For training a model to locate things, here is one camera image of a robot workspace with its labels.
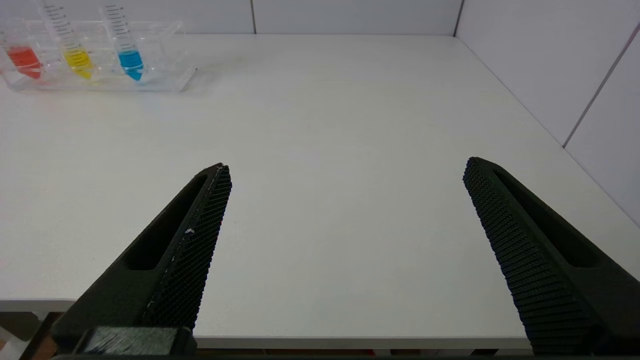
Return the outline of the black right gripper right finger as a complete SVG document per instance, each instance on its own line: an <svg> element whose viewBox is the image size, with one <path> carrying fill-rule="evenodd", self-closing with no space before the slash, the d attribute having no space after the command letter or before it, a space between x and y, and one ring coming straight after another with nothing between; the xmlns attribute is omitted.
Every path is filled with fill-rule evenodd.
<svg viewBox="0 0 640 360"><path fill-rule="evenodd" d="M639 355L634 276L498 164L471 157L462 181L535 355Z"/></svg>

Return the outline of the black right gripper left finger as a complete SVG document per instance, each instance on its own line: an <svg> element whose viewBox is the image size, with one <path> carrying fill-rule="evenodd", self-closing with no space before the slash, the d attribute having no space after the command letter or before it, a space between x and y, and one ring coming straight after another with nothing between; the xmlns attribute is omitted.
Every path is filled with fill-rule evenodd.
<svg viewBox="0 0 640 360"><path fill-rule="evenodd" d="M52 326L59 357L190 357L233 183L197 173Z"/></svg>

